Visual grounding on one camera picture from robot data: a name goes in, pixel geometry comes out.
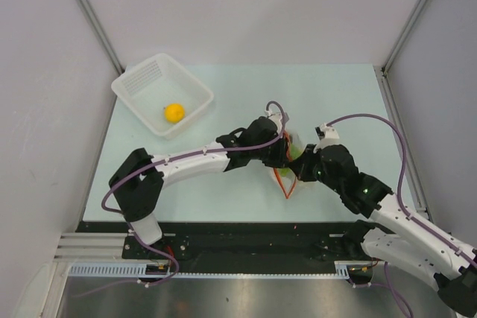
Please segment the yellow fake lemon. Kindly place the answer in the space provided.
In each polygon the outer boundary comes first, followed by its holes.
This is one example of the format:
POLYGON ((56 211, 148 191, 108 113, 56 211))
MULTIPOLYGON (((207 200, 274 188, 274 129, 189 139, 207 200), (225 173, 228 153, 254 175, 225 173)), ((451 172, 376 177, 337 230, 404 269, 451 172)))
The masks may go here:
POLYGON ((164 119, 170 124, 176 124, 186 117, 185 108, 178 103, 169 104, 163 109, 164 119))

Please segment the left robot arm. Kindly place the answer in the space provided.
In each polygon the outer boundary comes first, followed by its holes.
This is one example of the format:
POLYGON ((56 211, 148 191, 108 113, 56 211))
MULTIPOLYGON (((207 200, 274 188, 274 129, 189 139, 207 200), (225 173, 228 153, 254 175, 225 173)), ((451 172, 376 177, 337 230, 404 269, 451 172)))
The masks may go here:
POLYGON ((252 160, 282 168, 288 161, 284 137, 287 115, 271 114, 249 127, 219 136, 192 152, 152 156, 144 148, 134 150, 113 174, 110 190, 125 221, 139 238, 139 250, 149 258, 165 249, 162 230, 154 216, 161 190, 185 179, 243 168, 252 160))

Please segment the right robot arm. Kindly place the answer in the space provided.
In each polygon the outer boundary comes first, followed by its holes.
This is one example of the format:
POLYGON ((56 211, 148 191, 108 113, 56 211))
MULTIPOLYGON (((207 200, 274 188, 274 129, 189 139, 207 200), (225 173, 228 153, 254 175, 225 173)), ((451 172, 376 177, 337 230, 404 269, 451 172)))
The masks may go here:
POLYGON ((354 214, 372 222, 344 240, 352 259, 383 259, 419 278, 464 317, 476 315, 476 248, 451 236, 398 200, 386 184, 361 172, 345 146, 309 145, 289 164, 304 182, 336 192, 354 214))

